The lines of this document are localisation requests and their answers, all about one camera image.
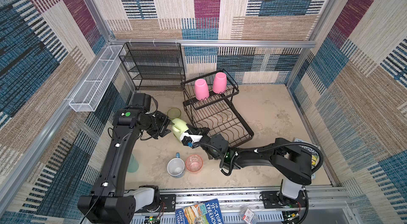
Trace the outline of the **light green ceramic mug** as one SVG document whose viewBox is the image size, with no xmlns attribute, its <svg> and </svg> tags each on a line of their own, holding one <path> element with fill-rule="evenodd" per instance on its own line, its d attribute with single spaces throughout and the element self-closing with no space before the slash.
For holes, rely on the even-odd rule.
<svg viewBox="0 0 407 224">
<path fill-rule="evenodd" d="M 184 137 L 183 134 L 189 130 L 187 123 L 179 118 L 175 118 L 172 120 L 171 129 L 174 136 L 179 141 L 182 141 Z"/>
</svg>

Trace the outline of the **pink plastic cup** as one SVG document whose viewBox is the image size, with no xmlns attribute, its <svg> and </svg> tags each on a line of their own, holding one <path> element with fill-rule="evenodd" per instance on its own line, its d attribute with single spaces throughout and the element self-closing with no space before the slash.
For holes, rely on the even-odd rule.
<svg viewBox="0 0 407 224">
<path fill-rule="evenodd" d="M 224 72 L 218 72 L 213 82 L 213 92 L 216 94 L 224 93 L 227 89 L 227 75 Z"/>
<path fill-rule="evenodd" d="M 205 79 L 200 78 L 195 81 L 195 95 L 198 101 L 209 98 L 209 88 Z"/>
</svg>

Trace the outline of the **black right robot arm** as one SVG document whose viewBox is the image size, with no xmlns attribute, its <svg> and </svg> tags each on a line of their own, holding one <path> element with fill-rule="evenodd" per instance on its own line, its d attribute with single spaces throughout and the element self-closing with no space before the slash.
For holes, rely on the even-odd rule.
<svg viewBox="0 0 407 224">
<path fill-rule="evenodd" d="M 200 147 L 209 158 L 219 159 L 220 171 L 225 176 L 249 166 L 271 166 L 278 170 L 285 177 L 279 192 L 281 199 L 296 200 L 323 164 L 320 149 L 304 141 L 276 138 L 274 143 L 263 147 L 230 147 L 221 134 L 209 136 L 208 128 L 187 127 L 179 136 L 180 142 L 191 148 Z"/>
</svg>

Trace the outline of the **teal cup behind arm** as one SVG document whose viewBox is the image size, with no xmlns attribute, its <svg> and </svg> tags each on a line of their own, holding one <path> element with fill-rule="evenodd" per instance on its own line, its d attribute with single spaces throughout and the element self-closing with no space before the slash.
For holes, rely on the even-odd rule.
<svg viewBox="0 0 407 224">
<path fill-rule="evenodd" d="M 129 164 L 128 164 L 128 167 L 127 167 L 127 172 L 128 173 L 135 173 L 135 172 L 138 171 L 138 169 L 139 169 L 139 163 L 136 160 L 136 158 L 134 157 L 134 155 L 131 154 Z"/>
</svg>

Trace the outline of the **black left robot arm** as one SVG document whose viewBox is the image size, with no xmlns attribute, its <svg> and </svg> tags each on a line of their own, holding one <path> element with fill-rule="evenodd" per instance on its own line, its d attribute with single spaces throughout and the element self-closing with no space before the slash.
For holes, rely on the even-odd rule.
<svg viewBox="0 0 407 224">
<path fill-rule="evenodd" d="M 138 210 L 157 211 L 162 207 L 155 185 L 144 185 L 132 192 L 125 189 L 136 141 L 143 140 L 143 133 L 159 139 L 171 132 L 167 128 L 168 116 L 159 110 L 151 112 L 152 104 L 158 105 L 152 96 L 135 93 L 129 104 L 115 113 L 110 146 L 99 177 L 90 193 L 80 196 L 77 203 L 84 220 L 92 224 L 129 224 Z"/>
</svg>

